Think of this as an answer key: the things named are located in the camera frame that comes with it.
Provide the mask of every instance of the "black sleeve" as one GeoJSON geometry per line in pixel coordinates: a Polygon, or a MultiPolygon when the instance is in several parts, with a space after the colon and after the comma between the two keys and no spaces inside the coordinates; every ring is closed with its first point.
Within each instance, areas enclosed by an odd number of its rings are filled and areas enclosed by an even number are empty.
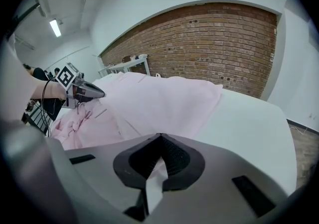
{"type": "Polygon", "coordinates": [[[33,71],[32,76],[37,78],[37,79],[39,79],[39,80],[42,80],[42,81],[47,81],[48,80],[47,76],[45,75],[45,72],[41,68],[36,68],[33,71]]]}

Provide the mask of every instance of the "table leg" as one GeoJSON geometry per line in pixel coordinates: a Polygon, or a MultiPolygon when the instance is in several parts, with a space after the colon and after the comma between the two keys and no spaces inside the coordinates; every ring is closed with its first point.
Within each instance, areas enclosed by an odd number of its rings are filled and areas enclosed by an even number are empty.
{"type": "Polygon", "coordinates": [[[146,74],[149,75],[149,76],[151,76],[151,73],[150,73],[150,69],[149,69],[149,65],[148,65],[147,60],[144,61],[144,66],[145,66],[146,74]]]}

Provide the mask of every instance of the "person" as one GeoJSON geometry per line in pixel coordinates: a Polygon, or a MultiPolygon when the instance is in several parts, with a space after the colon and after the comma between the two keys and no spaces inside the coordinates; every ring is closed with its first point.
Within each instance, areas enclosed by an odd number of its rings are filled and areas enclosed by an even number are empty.
{"type": "Polygon", "coordinates": [[[58,75],[58,73],[60,72],[60,68],[55,68],[54,69],[54,76],[57,76],[58,75]]]}
{"type": "MultiPolygon", "coordinates": [[[[45,72],[41,68],[38,68],[38,67],[33,68],[26,64],[23,64],[23,66],[27,70],[27,72],[33,77],[41,81],[48,81],[48,78],[45,75],[45,72]]],[[[46,113],[49,115],[49,117],[52,120],[56,120],[56,117],[61,108],[62,108],[62,103],[60,99],[47,98],[43,100],[43,109],[46,111],[46,113]]]]}

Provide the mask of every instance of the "white wall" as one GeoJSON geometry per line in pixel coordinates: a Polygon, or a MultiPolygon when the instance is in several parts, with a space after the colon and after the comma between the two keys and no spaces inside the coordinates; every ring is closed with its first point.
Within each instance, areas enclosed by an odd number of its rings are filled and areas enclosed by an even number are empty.
{"type": "Polygon", "coordinates": [[[298,16],[286,11],[287,0],[104,0],[90,27],[93,45],[100,54],[115,39],[150,17],[188,4],[210,1],[248,4],[282,18],[277,28],[276,64],[273,65],[263,96],[279,106],[288,119],[319,131],[316,125],[319,124],[316,103],[319,99],[318,56],[316,50],[306,44],[308,33],[301,33],[306,31],[306,25],[300,22],[298,16]],[[296,33],[299,26],[302,31],[296,33]],[[310,120],[310,113],[317,120],[310,120]]]}
{"type": "Polygon", "coordinates": [[[19,53],[17,50],[17,55],[22,63],[48,69],[52,74],[56,67],[62,69],[66,62],[71,62],[84,73],[86,81],[92,82],[100,77],[97,52],[88,31],[55,38],[33,51],[19,53]]]}

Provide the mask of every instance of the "baseboard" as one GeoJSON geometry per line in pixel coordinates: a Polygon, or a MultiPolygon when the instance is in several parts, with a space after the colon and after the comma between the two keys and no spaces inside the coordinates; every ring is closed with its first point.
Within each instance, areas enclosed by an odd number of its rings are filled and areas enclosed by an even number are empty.
{"type": "MultiPolygon", "coordinates": [[[[294,122],[294,121],[292,121],[292,120],[290,120],[290,119],[287,119],[287,122],[288,122],[288,124],[290,124],[290,125],[292,125],[292,126],[297,126],[297,127],[301,128],[301,129],[306,129],[306,128],[307,128],[306,126],[301,125],[301,124],[299,124],[299,123],[297,123],[297,122],[294,122]]],[[[307,131],[319,135],[319,132],[318,132],[318,131],[315,131],[315,130],[309,128],[309,127],[307,128],[307,131]]]]}

